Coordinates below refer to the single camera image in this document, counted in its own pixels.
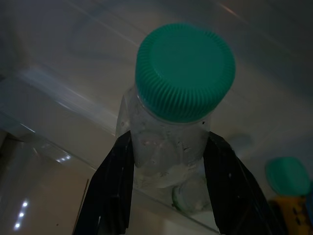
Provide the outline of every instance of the small bottle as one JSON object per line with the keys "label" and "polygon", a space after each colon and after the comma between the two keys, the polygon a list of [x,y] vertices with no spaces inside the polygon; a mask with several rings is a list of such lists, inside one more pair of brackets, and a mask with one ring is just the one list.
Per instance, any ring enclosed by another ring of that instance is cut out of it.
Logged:
{"label": "small bottle", "polygon": [[185,214],[212,210],[205,176],[199,174],[174,187],[172,200],[173,206]]}
{"label": "small bottle", "polygon": [[176,185],[197,170],[210,114],[234,75],[229,47],[212,32],[175,23],[144,39],[116,127],[117,136],[131,130],[135,187]]}

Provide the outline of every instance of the plastic container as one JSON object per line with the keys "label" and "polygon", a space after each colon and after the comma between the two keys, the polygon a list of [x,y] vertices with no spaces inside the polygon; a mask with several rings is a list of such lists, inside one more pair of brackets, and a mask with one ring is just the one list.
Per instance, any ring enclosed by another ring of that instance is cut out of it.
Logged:
{"label": "plastic container", "polygon": [[116,128],[117,136],[131,130],[136,187],[165,188],[196,171],[210,113],[234,74],[231,51],[212,32],[178,23],[145,38],[135,86],[123,97]]}

